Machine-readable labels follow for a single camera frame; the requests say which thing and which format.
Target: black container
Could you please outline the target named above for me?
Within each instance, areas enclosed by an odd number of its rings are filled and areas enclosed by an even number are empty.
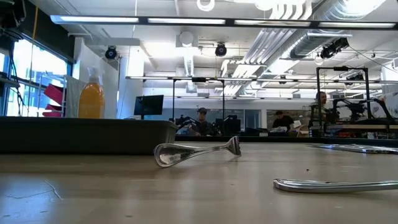
[[[151,155],[176,131],[170,121],[0,117],[0,153]]]

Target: table surface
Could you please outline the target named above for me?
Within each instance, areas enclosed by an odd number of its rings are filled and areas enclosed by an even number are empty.
[[[241,150],[168,169],[151,156],[1,155],[0,223],[397,223],[398,190],[295,194],[272,180],[398,180],[398,156],[282,143]]]

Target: orange juice bottle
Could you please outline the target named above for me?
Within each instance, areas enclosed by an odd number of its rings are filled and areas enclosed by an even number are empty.
[[[79,118],[104,118],[105,95],[101,86],[101,77],[95,67],[89,68],[88,83],[80,93]]]

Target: metal utensil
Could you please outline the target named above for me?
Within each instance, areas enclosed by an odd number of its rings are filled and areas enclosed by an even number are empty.
[[[349,152],[361,152],[370,154],[398,154],[398,148],[382,147],[382,146],[365,146],[357,144],[322,144],[311,145],[312,147],[319,147],[323,149],[334,149]]]
[[[189,158],[220,150],[228,150],[232,154],[240,156],[239,138],[237,136],[232,137],[225,145],[213,147],[182,146],[170,143],[160,144],[154,149],[154,155],[157,165],[167,168]]]
[[[373,190],[396,190],[398,181],[380,182],[325,182],[314,180],[274,179],[274,187],[297,193],[347,193]]]

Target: cap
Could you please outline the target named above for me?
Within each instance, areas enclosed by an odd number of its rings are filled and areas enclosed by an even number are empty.
[[[198,113],[205,113],[207,114],[206,108],[199,108]]]

